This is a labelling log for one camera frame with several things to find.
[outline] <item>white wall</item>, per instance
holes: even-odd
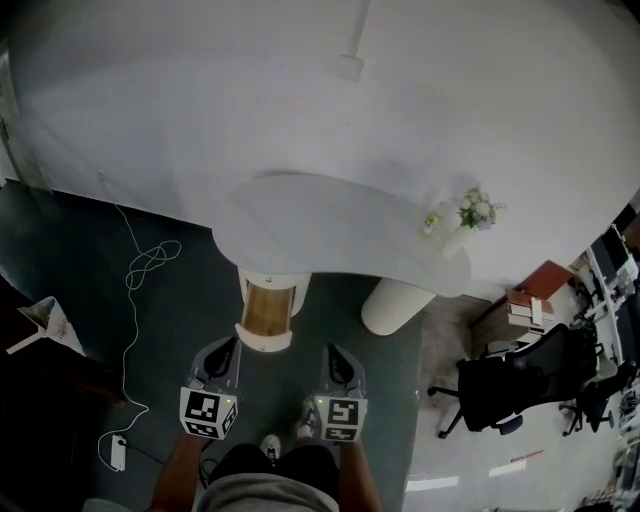
[[[640,186],[640,30],[601,0],[66,0],[10,40],[54,188],[213,225],[270,170],[428,205],[480,181],[509,204],[470,248],[513,283],[570,263]]]

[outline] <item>flower vase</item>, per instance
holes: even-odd
[[[457,253],[473,238],[474,233],[475,231],[469,226],[458,226],[442,246],[442,254],[444,257],[450,258]]]

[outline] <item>power strip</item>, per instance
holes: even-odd
[[[127,440],[122,436],[111,436],[111,466],[124,471],[127,456]]]

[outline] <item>black shorts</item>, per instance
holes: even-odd
[[[252,444],[232,448],[209,476],[209,483],[239,473],[270,473],[297,480],[338,501],[340,470],[328,448],[319,445],[296,448],[272,465],[262,450]]]

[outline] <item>curved white tabletop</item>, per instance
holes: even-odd
[[[445,258],[419,233],[424,218],[418,205],[372,187],[283,174],[230,192],[212,229],[220,252],[252,272],[364,274],[461,295],[471,280],[467,253]]]

